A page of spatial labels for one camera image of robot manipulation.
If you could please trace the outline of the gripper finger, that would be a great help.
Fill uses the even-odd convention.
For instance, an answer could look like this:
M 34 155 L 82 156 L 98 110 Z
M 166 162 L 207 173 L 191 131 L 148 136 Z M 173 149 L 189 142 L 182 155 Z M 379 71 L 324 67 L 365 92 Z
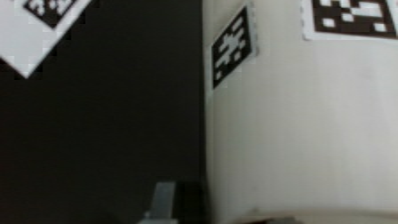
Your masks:
M 139 224 L 209 224 L 205 190 L 200 182 L 155 185 L 150 210 Z

